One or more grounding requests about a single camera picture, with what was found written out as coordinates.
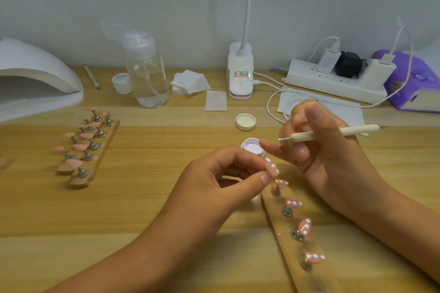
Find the person's right hand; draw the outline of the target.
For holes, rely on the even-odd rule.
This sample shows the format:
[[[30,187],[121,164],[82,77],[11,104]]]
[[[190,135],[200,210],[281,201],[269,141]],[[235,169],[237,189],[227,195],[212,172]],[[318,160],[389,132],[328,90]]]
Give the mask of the person's right hand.
[[[313,131],[314,141],[324,142],[330,163],[318,167],[297,167],[314,191],[334,210],[344,215],[343,184],[360,179],[381,178],[356,137],[344,137],[339,128],[347,125],[322,104],[306,100],[291,111],[291,119],[284,123],[279,136]],[[261,147],[269,154],[292,163],[295,142],[282,141],[276,145],[261,140]]]

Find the person's left hand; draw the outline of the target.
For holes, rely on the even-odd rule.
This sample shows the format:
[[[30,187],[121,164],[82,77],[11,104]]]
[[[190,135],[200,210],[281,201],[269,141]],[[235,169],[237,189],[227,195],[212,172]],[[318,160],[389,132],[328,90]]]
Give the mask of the person's left hand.
[[[193,160],[182,172],[168,197],[163,213],[174,229],[195,235],[215,234],[237,209],[228,209],[221,198],[220,179],[246,179],[267,171],[265,159],[239,146],[217,149]]]

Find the cream dotting tool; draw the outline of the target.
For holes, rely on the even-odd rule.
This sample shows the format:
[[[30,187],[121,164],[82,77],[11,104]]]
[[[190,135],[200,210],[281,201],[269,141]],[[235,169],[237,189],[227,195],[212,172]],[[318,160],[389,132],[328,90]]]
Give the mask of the cream dotting tool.
[[[380,130],[380,126],[377,124],[370,125],[359,125],[354,127],[343,127],[339,128],[340,132],[344,136],[353,136],[358,134],[370,134]],[[287,138],[278,138],[279,142],[282,141],[293,141],[293,142],[306,142],[312,141],[316,139],[316,135],[313,131],[302,132],[302,133],[293,133]]]

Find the person's left forearm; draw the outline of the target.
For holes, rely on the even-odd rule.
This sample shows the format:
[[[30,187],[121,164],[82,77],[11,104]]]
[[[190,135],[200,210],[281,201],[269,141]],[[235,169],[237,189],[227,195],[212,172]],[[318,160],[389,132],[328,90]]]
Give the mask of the person's left forearm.
[[[132,242],[43,293],[144,293],[160,287],[234,212],[219,191],[170,195]]]

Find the person's right forearm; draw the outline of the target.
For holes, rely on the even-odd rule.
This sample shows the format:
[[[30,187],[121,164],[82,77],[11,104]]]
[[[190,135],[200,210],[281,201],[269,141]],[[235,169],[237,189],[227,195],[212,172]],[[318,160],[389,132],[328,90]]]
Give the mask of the person's right forearm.
[[[344,215],[440,284],[440,214],[383,179],[344,182]]]

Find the small open white jar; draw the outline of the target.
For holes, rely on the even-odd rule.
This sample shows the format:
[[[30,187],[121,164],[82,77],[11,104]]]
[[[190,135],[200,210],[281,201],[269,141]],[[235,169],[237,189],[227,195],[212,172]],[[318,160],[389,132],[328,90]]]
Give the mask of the small open white jar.
[[[266,152],[260,145],[260,140],[257,138],[247,138],[245,139],[241,146],[242,149],[256,154],[259,157],[265,157]]]

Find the white paper sheet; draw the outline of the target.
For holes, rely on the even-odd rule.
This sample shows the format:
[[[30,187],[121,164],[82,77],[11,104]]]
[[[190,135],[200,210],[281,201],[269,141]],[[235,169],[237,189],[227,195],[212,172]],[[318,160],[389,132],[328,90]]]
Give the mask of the white paper sheet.
[[[288,89],[281,91],[277,112],[284,117],[289,117],[291,110],[305,100],[314,100],[321,103],[350,127],[365,125],[360,104],[302,90]]]

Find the white jar lid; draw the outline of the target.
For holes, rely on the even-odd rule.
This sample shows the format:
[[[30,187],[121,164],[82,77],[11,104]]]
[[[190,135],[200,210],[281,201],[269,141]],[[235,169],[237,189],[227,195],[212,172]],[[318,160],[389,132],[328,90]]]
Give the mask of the white jar lid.
[[[256,118],[248,113],[242,113],[236,116],[235,125],[242,131],[251,131],[256,127]]]

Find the white power strip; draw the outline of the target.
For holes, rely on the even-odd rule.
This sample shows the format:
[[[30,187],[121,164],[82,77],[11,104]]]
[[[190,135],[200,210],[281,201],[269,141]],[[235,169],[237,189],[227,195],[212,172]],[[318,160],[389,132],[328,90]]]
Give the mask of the white power strip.
[[[292,59],[285,84],[370,104],[387,96],[383,85],[377,89],[368,88],[359,79],[344,78],[335,72],[318,72],[316,66],[315,63]]]

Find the wooden nail holder strip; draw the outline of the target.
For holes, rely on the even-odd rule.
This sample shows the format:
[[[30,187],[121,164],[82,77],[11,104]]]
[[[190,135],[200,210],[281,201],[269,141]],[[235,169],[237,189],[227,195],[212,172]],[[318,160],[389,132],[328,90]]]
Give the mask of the wooden nail holder strip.
[[[58,172],[69,174],[68,187],[70,189],[84,189],[91,185],[99,166],[110,147],[110,144],[119,128],[120,121],[102,121],[100,126],[93,124],[94,130],[81,133],[75,139],[65,155],[65,161],[58,167]]]
[[[287,207],[287,199],[300,201],[294,196],[289,186],[278,190],[275,181],[270,183],[261,193],[263,210],[275,236],[294,291],[296,293],[342,293],[326,260],[317,265],[306,263],[306,251],[322,255],[324,252],[318,245],[312,229],[306,237],[299,235],[298,225],[308,217],[304,212],[304,206],[297,209]]]
[[[63,161],[59,164],[59,174],[71,174],[72,167],[67,164],[68,159],[78,159],[90,162],[98,159],[98,153],[103,151],[104,141],[109,138],[108,127],[113,126],[113,120],[109,119],[107,112],[92,111],[91,118],[73,125],[74,131],[63,134],[64,138],[71,140],[71,146],[55,146],[53,151],[63,155]]]

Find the single white cotton wipe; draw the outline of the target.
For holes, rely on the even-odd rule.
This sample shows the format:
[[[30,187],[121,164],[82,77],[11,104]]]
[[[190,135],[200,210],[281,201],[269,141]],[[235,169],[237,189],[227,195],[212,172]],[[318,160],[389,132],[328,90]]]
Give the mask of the single white cotton wipe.
[[[205,111],[227,111],[226,92],[207,90]]]

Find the small white charger plug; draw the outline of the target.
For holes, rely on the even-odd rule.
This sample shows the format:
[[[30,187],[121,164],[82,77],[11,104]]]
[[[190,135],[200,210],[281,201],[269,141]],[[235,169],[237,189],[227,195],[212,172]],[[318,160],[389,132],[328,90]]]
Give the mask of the small white charger plug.
[[[339,47],[327,48],[322,54],[316,66],[316,71],[324,74],[331,74],[341,56]]]

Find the black charger plug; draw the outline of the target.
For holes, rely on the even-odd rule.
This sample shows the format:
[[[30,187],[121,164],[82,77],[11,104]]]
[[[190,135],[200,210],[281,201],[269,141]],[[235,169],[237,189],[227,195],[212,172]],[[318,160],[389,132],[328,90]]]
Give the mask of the black charger plug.
[[[344,78],[357,78],[362,70],[363,60],[354,52],[341,51],[335,64],[335,73]]]

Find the white clip desk lamp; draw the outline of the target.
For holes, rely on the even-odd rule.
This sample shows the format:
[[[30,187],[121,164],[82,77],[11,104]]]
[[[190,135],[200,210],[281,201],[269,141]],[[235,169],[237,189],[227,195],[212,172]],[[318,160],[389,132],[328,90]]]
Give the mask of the white clip desk lamp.
[[[233,42],[229,47],[227,78],[228,95],[234,100],[248,100],[253,93],[253,54],[248,43],[252,0],[246,0],[245,20],[241,41]]]

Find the large white charger plug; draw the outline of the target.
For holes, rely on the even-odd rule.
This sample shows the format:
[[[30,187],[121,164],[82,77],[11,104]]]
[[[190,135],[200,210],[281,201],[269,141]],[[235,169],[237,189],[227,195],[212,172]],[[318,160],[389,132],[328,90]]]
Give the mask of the large white charger plug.
[[[395,55],[387,53],[379,59],[370,59],[359,77],[359,86],[371,91],[381,90],[396,69],[394,57]]]

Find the stack of white cotton pads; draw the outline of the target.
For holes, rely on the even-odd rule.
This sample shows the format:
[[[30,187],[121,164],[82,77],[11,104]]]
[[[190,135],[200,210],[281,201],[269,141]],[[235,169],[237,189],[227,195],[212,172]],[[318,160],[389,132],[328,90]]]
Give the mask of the stack of white cotton pads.
[[[204,74],[185,70],[182,73],[174,75],[172,85],[172,94],[190,96],[194,93],[209,91],[211,87]]]

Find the purple tissue pack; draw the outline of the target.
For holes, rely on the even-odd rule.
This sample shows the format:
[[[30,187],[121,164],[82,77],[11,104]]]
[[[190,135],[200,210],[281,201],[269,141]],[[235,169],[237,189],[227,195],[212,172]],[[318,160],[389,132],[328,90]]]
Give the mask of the purple tissue pack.
[[[384,83],[390,95],[403,87],[407,76],[409,52],[395,52],[396,69]],[[440,114],[440,48],[426,47],[412,59],[410,78],[397,94],[389,98],[400,111],[418,111]]]

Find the clear plastic pump bottle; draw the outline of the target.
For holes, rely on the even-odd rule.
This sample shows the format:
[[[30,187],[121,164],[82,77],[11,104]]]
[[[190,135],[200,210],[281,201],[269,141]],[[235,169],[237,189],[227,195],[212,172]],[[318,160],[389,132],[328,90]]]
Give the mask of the clear plastic pump bottle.
[[[126,69],[139,105],[160,108],[169,101],[162,56],[155,39],[144,30],[102,19],[100,26],[107,38],[121,43]]]

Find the small closed white jar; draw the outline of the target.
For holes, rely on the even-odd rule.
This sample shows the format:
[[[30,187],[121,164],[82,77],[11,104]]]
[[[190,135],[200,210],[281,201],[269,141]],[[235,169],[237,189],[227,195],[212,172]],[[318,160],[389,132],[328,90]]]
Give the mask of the small closed white jar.
[[[115,91],[120,95],[128,95],[134,92],[134,87],[128,73],[118,73],[114,75],[111,82]]]

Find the group of plain pink nails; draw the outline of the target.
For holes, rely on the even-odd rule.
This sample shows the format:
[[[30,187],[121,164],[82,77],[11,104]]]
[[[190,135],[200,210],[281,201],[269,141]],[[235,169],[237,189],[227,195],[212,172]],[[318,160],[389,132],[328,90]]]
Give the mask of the group of plain pink nails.
[[[53,150],[63,155],[57,174],[68,176],[71,188],[89,187],[120,126],[120,121],[107,111],[87,107],[89,115],[76,125],[79,133],[65,133],[72,141],[69,148],[56,146]]]

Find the white nail curing lamp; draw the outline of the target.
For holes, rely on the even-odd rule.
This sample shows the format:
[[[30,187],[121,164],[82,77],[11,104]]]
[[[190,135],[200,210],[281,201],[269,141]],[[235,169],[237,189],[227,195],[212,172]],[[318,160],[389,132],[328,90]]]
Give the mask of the white nail curing lamp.
[[[78,105],[79,77],[52,54],[0,37],[0,123]]]

